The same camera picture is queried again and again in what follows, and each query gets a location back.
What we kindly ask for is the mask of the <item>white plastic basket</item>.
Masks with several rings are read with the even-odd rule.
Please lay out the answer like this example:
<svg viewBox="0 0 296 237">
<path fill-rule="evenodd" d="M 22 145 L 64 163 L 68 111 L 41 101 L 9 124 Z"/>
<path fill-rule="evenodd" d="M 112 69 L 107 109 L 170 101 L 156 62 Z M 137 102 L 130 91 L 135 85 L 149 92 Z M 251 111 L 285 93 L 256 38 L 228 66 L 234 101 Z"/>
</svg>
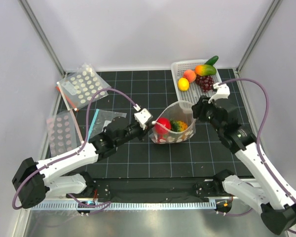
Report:
<svg viewBox="0 0 296 237">
<path fill-rule="evenodd" d="M 177 85 L 178 80 L 180 78 L 183 78 L 183 73 L 186 70 L 194 71 L 197 65 L 204 65 L 204 63 L 207 60 L 208 59 L 180 61 L 180 62 L 175 62 L 171 65 L 171 72 L 172 72 L 172 77 L 173 77 L 178 100 L 184 100 L 184 101 L 188 101 L 195 104 L 199 100 L 200 96 L 212 97 L 215 94 L 213 89 L 210 90 L 209 92 L 204 92 L 200 88 L 200 86 L 195 83 L 195 81 L 192 83 L 189 83 L 189 89 L 187 91 L 180 91 Z M 212 75 L 211 77 L 214 80 L 214 84 L 222 81 L 218 73 L 218 70 L 217 70 L 217 73 L 215 75 Z"/>
</svg>

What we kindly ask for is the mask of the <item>toy red apple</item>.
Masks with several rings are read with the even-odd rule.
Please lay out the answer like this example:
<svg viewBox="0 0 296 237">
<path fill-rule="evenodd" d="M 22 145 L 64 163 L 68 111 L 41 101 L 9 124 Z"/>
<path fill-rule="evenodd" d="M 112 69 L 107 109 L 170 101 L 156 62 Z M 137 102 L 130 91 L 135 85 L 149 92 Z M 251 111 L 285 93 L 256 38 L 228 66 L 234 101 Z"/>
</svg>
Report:
<svg viewBox="0 0 296 237">
<path fill-rule="evenodd" d="M 167 118 L 160 117 L 154 126 L 155 132 L 159 135 L 166 135 L 171 130 L 171 123 Z"/>
</svg>

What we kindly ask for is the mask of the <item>toy pineapple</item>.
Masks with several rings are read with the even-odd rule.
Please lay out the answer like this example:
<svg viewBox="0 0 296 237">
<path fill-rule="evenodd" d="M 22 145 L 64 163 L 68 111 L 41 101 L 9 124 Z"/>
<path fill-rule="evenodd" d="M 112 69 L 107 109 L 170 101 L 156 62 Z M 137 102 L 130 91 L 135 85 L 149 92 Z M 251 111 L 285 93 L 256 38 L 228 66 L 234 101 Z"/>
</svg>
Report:
<svg viewBox="0 0 296 237">
<path fill-rule="evenodd" d="M 171 131 L 183 132 L 188 129 L 188 125 L 181 120 L 170 120 Z"/>
</svg>

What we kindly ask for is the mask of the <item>clear white-dotted zip bag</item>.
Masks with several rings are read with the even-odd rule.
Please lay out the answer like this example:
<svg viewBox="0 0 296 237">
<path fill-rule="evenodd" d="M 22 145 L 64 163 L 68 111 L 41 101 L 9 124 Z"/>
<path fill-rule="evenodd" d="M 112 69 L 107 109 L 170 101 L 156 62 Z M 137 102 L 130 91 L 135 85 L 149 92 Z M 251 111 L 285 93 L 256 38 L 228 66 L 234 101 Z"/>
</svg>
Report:
<svg viewBox="0 0 296 237">
<path fill-rule="evenodd" d="M 186 141 L 196 133 L 192 103 L 177 101 L 168 106 L 155 120 L 151 135 L 156 144 L 172 144 Z"/>
</svg>

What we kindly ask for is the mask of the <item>toy red chili pepper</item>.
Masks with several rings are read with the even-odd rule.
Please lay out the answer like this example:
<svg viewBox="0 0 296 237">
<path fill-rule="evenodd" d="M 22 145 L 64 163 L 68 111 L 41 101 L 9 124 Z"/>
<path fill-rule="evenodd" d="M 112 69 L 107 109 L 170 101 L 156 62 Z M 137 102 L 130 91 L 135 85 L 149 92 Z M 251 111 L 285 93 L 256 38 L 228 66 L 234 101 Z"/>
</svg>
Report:
<svg viewBox="0 0 296 237">
<path fill-rule="evenodd" d="M 157 136 L 157 143 L 166 143 L 167 142 L 167 135 L 158 135 Z"/>
</svg>

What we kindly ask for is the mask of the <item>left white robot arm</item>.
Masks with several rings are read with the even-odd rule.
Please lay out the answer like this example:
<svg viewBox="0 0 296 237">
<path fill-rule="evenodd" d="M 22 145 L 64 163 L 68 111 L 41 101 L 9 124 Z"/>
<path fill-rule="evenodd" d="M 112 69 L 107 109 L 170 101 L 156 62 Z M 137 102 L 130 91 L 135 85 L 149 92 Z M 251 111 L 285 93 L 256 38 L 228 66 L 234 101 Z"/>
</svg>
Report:
<svg viewBox="0 0 296 237">
<path fill-rule="evenodd" d="M 99 134 L 78 148 L 53 158 L 23 160 L 12 178 L 15 189 L 12 208 L 32 208 L 51 194 L 81 194 L 84 198 L 92 196 L 95 186 L 89 175 L 83 173 L 72 177 L 67 173 L 110 157 L 119 146 L 135 138 L 142 140 L 155 125 L 152 119 L 136 118 L 131 124 L 125 122 L 123 117 L 114 118 Z"/>
</svg>

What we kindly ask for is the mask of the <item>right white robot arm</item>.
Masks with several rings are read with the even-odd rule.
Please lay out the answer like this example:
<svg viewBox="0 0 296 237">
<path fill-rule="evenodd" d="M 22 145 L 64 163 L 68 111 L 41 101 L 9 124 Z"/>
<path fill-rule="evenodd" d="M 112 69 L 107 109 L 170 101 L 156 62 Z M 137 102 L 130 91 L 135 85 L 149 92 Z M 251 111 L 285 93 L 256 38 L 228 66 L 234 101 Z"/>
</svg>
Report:
<svg viewBox="0 0 296 237">
<path fill-rule="evenodd" d="M 211 100 L 202 96 L 192 106 L 193 117 L 208 122 L 221 143 L 250 171 L 260 187 L 242 181 L 229 170 L 214 176 L 215 194 L 226 193 L 241 199 L 256 211 L 264 225 L 280 235 L 296 224 L 296 191 L 270 163 L 250 128 L 238 121 L 237 108 L 227 98 Z"/>
</svg>

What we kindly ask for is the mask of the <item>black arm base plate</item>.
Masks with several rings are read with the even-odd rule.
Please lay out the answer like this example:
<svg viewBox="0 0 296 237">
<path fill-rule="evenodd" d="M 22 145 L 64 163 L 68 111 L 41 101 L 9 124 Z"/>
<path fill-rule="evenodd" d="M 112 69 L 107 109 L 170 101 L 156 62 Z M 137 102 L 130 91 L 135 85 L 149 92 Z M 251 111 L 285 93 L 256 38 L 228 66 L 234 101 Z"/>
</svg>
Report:
<svg viewBox="0 0 296 237">
<path fill-rule="evenodd" d="M 97 178 L 83 191 L 75 193 L 70 190 L 69 193 L 79 198 L 91 198 L 97 194 L 100 201 L 126 203 L 196 202 L 232 196 L 212 177 Z"/>
</svg>

